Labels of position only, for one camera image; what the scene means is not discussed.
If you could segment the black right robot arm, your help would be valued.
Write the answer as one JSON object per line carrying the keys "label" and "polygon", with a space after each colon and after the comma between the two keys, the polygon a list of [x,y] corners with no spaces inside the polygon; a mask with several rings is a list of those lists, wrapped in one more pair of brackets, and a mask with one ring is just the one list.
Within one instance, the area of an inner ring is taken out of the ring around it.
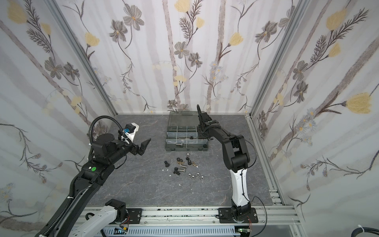
{"label": "black right robot arm", "polygon": [[200,134],[207,139],[215,138],[222,146],[223,161],[230,171],[232,181],[232,206],[230,219],[243,222],[252,215],[251,200],[247,193],[246,172],[250,165],[247,141],[243,135],[235,135],[223,128],[217,120],[196,106]]}

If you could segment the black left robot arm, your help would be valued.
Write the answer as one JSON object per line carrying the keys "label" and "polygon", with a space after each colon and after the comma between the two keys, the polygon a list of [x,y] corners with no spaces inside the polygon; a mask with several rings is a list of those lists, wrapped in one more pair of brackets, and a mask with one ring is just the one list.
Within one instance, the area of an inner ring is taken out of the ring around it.
{"label": "black left robot arm", "polygon": [[[117,138],[111,133],[93,138],[94,127],[101,119],[109,119],[118,126]],[[135,144],[133,140],[138,130],[138,124],[128,123],[121,126],[111,116],[99,116],[93,120],[88,131],[90,142],[88,161],[71,181],[66,199],[37,233],[38,237],[67,237],[70,234],[89,201],[117,169],[115,164],[120,159],[126,158],[129,153],[135,156],[142,156],[145,153],[150,139],[141,145]]]}

